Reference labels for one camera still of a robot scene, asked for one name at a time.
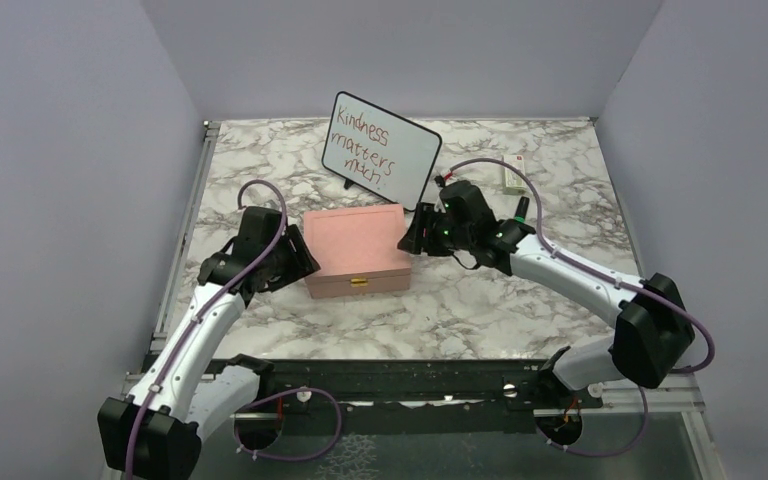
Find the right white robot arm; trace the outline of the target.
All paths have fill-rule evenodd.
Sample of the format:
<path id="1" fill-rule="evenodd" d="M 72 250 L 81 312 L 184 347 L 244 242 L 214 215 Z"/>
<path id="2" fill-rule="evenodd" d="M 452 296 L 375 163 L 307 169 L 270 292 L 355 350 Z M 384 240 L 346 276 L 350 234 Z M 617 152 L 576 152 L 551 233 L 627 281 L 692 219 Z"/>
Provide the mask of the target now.
<path id="1" fill-rule="evenodd" d="M 430 257 L 465 251 L 477 266 L 547 287 L 612 328 L 612 337 L 564 347 L 539 368 L 535 388 L 545 404 L 560 407 L 599 382 L 627 379 L 657 388 L 693 342 L 693 326 L 680 313 L 681 298 L 670 278 L 622 277 L 542 243 L 521 216 L 496 218 L 480 189 L 468 181 L 447 185 L 440 199 L 440 208 L 417 205 L 398 249 Z"/>

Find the pink jewelry box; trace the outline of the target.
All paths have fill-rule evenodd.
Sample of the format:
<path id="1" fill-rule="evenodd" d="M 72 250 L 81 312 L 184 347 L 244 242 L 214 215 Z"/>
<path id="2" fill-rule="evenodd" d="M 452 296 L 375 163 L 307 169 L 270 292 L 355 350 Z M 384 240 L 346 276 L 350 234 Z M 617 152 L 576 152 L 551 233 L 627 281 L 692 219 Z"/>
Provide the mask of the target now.
<path id="1" fill-rule="evenodd" d="M 308 211 L 303 236 L 320 270 L 305 278 L 314 299 L 406 291 L 411 257 L 397 248 L 406 233 L 398 204 Z"/>

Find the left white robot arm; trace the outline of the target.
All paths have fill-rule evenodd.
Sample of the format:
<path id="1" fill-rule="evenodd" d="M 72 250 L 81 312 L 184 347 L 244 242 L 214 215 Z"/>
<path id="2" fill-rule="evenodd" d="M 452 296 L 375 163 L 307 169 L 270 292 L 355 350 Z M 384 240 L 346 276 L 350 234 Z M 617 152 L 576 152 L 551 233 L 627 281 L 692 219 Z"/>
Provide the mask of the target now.
<path id="1" fill-rule="evenodd" d="M 237 234 L 206 258 L 185 315 L 151 367 L 122 399 L 107 398 L 97 421 L 108 467 L 128 477 L 186 479 L 203 441 L 232 402 L 250 410 L 273 401 L 267 366 L 233 368 L 232 385 L 199 393 L 219 344 L 258 293 L 275 292 L 318 271 L 319 265 L 283 211 L 244 209 Z"/>

